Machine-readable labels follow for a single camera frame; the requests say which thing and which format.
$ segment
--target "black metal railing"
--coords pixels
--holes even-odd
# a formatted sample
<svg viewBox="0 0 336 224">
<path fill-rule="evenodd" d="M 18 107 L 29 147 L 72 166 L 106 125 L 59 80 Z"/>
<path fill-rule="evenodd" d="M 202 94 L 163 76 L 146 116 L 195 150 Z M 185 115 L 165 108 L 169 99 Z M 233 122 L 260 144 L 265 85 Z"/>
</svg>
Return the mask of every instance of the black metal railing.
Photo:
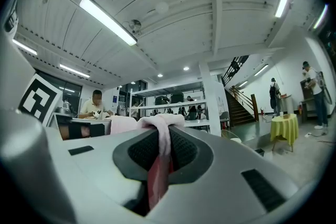
<svg viewBox="0 0 336 224">
<path fill-rule="evenodd" d="M 234 77 L 234 75 L 240 70 L 243 64 L 248 59 L 249 55 L 235 57 L 228 70 L 225 72 L 224 76 L 222 76 L 223 85 L 227 85 L 227 83 Z"/>
</svg>

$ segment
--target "white ceiling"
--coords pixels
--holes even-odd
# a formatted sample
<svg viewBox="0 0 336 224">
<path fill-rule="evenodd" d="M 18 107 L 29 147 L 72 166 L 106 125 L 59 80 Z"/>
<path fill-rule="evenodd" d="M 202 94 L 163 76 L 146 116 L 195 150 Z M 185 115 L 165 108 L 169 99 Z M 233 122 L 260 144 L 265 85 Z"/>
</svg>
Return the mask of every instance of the white ceiling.
<svg viewBox="0 0 336 224">
<path fill-rule="evenodd" d="M 34 67 L 99 88 L 157 80 L 159 72 L 166 78 L 182 75 L 185 65 L 197 69 L 202 59 L 211 70 L 225 71 L 235 56 L 271 53 L 272 41 L 280 44 L 293 25 L 308 27 L 322 6 L 321 0 L 294 0 L 287 16 L 276 20 L 279 0 L 222 0 L 220 5 L 216 0 L 95 0 L 126 28 L 132 19 L 141 22 L 138 44 L 129 47 L 78 1 L 19 0 L 16 38 L 37 50 L 37 57 L 24 54 Z M 163 15 L 155 11 L 160 2 L 170 7 Z M 60 70 L 60 63 L 91 77 Z"/>
</svg>

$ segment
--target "chair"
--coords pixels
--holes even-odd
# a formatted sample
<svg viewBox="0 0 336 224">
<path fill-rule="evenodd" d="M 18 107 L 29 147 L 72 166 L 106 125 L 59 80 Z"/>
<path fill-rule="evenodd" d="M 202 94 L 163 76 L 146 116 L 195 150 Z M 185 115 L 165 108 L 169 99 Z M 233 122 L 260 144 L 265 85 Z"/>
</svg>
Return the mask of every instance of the chair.
<svg viewBox="0 0 336 224">
<path fill-rule="evenodd" d="M 230 116 L 229 116 L 229 112 L 225 111 L 223 112 L 220 116 L 219 116 L 219 120 L 220 122 L 229 122 L 230 124 L 230 130 L 231 130 L 231 122 L 230 122 Z"/>
</svg>

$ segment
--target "small round table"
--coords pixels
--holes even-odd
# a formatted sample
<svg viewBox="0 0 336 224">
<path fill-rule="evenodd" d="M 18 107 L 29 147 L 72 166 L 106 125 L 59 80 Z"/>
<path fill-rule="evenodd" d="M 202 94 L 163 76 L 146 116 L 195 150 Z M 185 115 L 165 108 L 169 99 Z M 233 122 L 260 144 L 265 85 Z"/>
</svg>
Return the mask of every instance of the small round table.
<svg viewBox="0 0 336 224">
<path fill-rule="evenodd" d="M 277 141 L 280 140 L 280 141 L 287 141 L 288 144 L 292 147 L 293 152 L 294 141 L 299 136 L 299 124 L 298 124 L 298 118 L 296 117 L 295 114 L 287 114 L 287 115 L 284 115 L 285 117 L 278 116 L 272 119 L 271 141 L 276 139 L 272 151 L 274 150 Z"/>
</svg>

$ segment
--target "staircase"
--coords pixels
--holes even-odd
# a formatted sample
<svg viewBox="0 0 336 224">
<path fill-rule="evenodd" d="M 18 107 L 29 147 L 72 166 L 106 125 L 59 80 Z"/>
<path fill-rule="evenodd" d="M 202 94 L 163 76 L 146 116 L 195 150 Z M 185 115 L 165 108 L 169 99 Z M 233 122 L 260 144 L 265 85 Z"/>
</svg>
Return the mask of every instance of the staircase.
<svg viewBox="0 0 336 224">
<path fill-rule="evenodd" d="M 236 126 L 255 122 L 254 117 L 228 91 L 225 90 L 225 92 L 231 125 Z"/>
</svg>

